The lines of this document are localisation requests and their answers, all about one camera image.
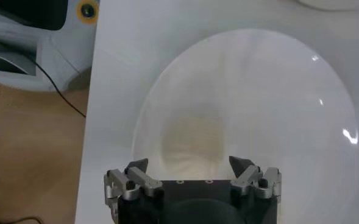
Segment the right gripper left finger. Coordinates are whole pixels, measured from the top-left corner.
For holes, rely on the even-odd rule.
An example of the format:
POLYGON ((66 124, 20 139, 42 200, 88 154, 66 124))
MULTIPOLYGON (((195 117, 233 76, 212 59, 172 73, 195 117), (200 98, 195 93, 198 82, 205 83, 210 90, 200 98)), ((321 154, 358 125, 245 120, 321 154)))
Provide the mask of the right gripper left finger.
POLYGON ((163 190, 163 182, 146 174, 148 159, 130 162, 127 167, 108 170, 104 175, 104 200, 112 213, 118 213, 119 199, 134 201, 140 196, 155 197, 163 190))

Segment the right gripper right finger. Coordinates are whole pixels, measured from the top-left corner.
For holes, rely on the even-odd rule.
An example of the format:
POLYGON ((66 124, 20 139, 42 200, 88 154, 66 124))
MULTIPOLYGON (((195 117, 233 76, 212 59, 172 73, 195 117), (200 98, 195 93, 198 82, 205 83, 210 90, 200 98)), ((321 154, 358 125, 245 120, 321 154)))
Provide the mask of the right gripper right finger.
POLYGON ((245 196, 252 191, 257 198, 270 199, 275 197, 281 202, 282 173, 276 167, 269 167, 266 172, 249 159, 229 156, 229 164, 235 174, 230 185, 245 196))

